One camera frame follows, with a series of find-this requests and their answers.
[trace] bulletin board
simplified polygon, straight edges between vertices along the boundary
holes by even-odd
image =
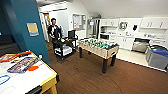
[[[75,30],[85,30],[85,15],[73,14],[73,29]]]

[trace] foosball table leg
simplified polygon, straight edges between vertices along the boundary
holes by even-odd
[[[116,59],[116,54],[113,55],[113,57],[112,57],[111,66],[114,66],[114,64],[115,64],[115,59]]]
[[[83,56],[82,56],[82,48],[81,48],[81,47],[79,47],[79,57],[80,57],[80,58],[83,57]]]
[[[90,51],[88,51],[88,54],[90,55],[90,54],[91,54],[91,52],[90,52]]]
[[[106,73],[108,59],[103,59],[102,73]]]

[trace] cabinet door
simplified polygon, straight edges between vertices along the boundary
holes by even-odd
[[[106,26],[113,26],[113,20],[112,19],[106,19],[107,24]]]
[[[119,48],[123,48],[124,47],[124,37],[117,36],[117,43],[119,44]]]
[[[143,18],[141,22],[141,28],[149,28],[151,25],[151,19],[150,18]]]
[[[162,18],[160,23],[161,29],[168,29],[168,18]]]
[[[113,27],[118,27],[119,19],[113,19]]]
[[[165,44],[164,40],[150,40],[149,41],[150,45],[160,45],[163,46]]]
[[[109,41],[110,42],[116,42],[116,35],[110,35],[109,36]]]
[[[152,18],[150,28],[160,28],[161,18]]]
[[[106,26],[107,25],[107,19],[101,19],[101,26]]]
[[[133,38],[133,37],[126,37],[124,39],[124,49],[132,50],[134,40],[135,40],[135,38]]]

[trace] microwave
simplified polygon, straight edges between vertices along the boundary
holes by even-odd
[[[109,40],[109,35],[100,34],[100,38]]]

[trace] trash can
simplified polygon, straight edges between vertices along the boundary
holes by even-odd
[[[146,61],[149,66],[165,69],[168,65],[168,51],[161,49],[151,49],[150,46],[147,47]]]

